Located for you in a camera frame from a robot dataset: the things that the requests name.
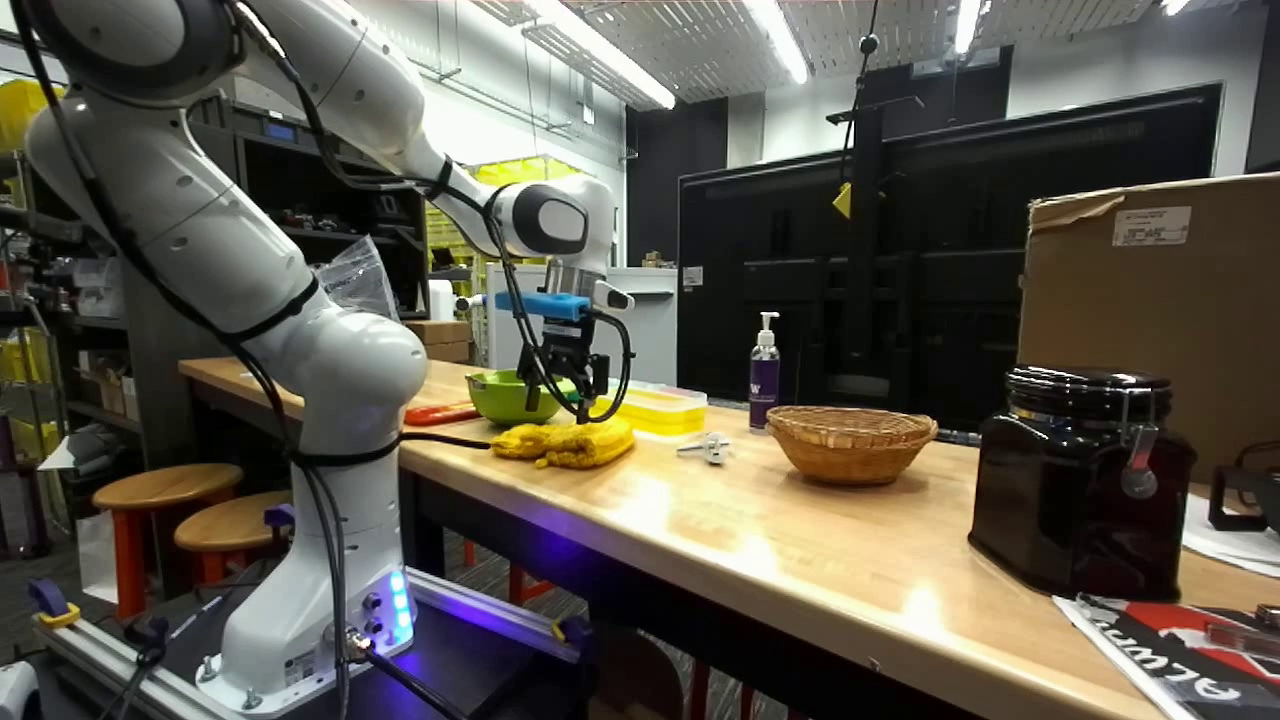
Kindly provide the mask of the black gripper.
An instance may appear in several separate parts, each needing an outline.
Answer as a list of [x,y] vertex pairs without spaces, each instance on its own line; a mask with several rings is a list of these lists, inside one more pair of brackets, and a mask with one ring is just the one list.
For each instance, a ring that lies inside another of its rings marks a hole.
[[[594,324],[593,319],[546,319],[544,324],[544,359],[557,377],[577,377],[577,416],[593,420],[593,408],[603,390],[608,359],[593,346]],[[551,380],[541,370],[521,366],[524,408],[559,408]]]

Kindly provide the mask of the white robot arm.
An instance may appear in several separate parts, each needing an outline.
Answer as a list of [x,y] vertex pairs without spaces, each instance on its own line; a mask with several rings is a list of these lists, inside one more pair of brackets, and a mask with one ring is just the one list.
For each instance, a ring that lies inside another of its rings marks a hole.
[[186,109],[242,73],[298,94],[320,136],[416,185],[480,253],[551,256],[594,279],[612,197],[583,174],[490,188],[427,136],[427,94],[347,0],[7,0],[67,73],[23,136],[37,174],[159,294],[304,398],[295,535],[225,625],[200,688],[285,716],[343,679],[350,639],[411,644],[398,558],[398,412],[427,352],[334,302],[290,237],[191,138]]

